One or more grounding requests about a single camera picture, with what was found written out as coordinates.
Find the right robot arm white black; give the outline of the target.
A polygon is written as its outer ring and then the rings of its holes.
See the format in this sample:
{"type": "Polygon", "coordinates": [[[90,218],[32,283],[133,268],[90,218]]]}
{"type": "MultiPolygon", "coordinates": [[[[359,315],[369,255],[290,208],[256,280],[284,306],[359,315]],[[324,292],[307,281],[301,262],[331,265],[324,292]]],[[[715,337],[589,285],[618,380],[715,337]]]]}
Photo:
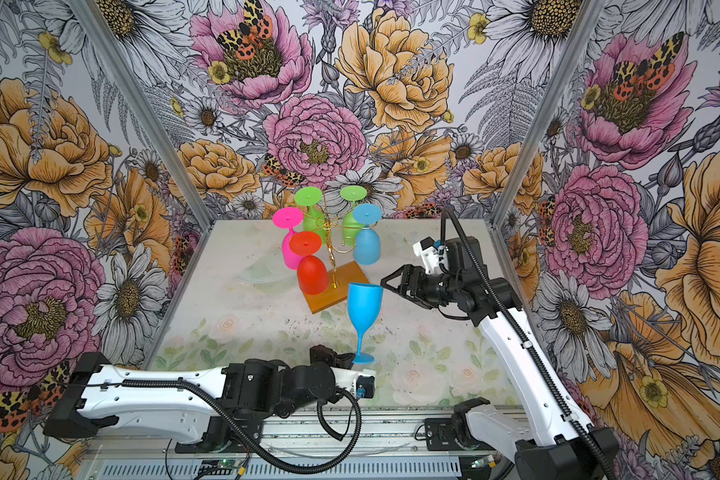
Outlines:
{"type": "Polygon", "coordinates": [[[486,400],[468,402],[469,436],[510,460],[522,479],[613,479],[619,444],[574,401],[541,352],[512,286],[484,266],[429,275],[406,264],[381,286],[425,309],[456,305],[493,346],[518,393],[520,423],[486,400]]]}

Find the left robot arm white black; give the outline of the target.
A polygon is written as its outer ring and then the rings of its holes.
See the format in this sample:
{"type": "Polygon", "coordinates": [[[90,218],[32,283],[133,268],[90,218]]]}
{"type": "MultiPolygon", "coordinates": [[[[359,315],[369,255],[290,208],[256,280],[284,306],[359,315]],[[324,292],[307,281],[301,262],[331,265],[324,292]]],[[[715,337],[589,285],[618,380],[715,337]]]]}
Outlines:
{"type": "Polygon", "coordinates": [[[43,431],[57,439],[83,439],[120,430],[197,444],[223,413],[235,421],[260,422],[335,403],[341,391],[356,400],[374,396],[375,371],[354,369],[353,355],[336,355],[322,346],[310,355],[310,364],[294,367],[280,360],[248,359],[177,372],[130,370],[89,352],[70,375],[43,431]]]}

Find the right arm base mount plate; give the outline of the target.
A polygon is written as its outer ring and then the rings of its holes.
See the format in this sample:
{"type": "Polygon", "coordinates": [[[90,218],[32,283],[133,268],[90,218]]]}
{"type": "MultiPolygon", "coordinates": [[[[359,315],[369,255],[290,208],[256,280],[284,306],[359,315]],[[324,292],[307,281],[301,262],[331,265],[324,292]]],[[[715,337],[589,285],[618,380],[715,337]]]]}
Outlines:
{"type": "Polygon", "coordinates": [[[467,451],[477,445],[462,420],[427,418],[424,432],[428,451],[467,451]]]}

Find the blue wine glass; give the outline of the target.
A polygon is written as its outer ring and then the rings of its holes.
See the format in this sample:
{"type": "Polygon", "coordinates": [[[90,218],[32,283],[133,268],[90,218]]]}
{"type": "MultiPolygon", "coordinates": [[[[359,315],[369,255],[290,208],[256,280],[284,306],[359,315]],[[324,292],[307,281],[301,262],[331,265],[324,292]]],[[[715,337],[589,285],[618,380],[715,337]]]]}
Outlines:
{"type": "Polygon", "coordinates": [[[354,260],[372,265],[381,257],[381,240],[373,226],[382,218],[382,211],[374,204],[362,204],[354,209],[353,217],[362,226],[355,236],[354,260]]]}
{"type": "Polygon", "coordinates": [[[379,285],[363,283],[349,285],[348,316],[357,333],[355,364],[370,365],[374,362],[374,357],[363,351],[363,339],[380,314],[382,298],[383,288],[379,285]]]}

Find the red wine glass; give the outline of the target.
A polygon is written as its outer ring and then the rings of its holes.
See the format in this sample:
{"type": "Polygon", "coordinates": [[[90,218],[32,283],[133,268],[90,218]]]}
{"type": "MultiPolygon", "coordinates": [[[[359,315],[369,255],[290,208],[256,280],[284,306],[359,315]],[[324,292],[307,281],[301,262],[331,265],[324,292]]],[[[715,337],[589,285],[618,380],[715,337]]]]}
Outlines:
{"type": "Polygon", "coordinates": [[[315,256],[322,247],[322,238],[312,231],[299,232],[290,239],[289,247],[301,258],[297,266],[300,290],[305,295],[321,294],[329,284],[326,266],[315,256]]]}

